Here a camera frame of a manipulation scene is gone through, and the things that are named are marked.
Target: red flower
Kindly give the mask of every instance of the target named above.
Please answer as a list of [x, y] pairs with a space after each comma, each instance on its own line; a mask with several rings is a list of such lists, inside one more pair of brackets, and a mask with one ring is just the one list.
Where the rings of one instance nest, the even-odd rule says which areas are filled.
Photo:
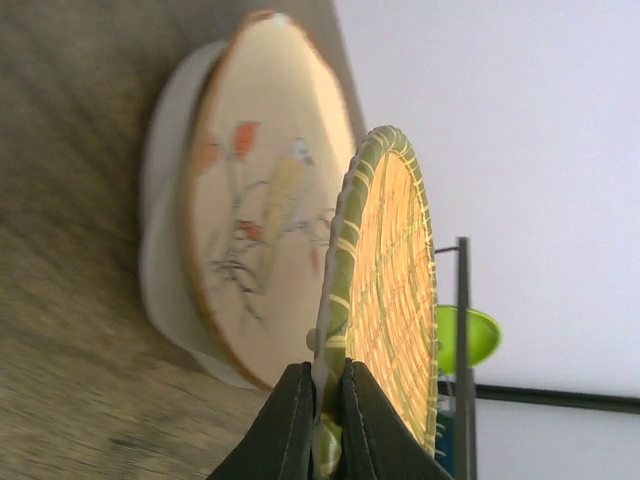
[[260, 240], [262, 238], [262, 227], [253, 222], [240, 222], [240, 230], [244, 230], [247, 237], [251, 240]]
[[238, 160], [243, 161], [253, 148], [259, 125], [258, 122], [242, 122], [236, 127], [233, 136], [233, 152]]

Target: ceramic plate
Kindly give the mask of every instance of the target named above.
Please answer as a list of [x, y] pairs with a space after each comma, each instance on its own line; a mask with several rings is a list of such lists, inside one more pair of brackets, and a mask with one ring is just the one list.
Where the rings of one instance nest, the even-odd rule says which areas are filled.
[[185, 162], [202, 88], [225, 45], [205, 45], [187, 57], [167, 82], [155, 109], [142, 166], [140, 282], [145, 310], [160, 333], [189, 351], [212, 375], [250, 388], [226, 364], [202, 326], [186, 286], [176, 235], [176, 178]]
[[271, 388], [312, 360], [329, 225], [354, 140], [340, 85], [303, 29], [250, 16], [208, 87], [186, 178], [186, 243], [204, 320]]

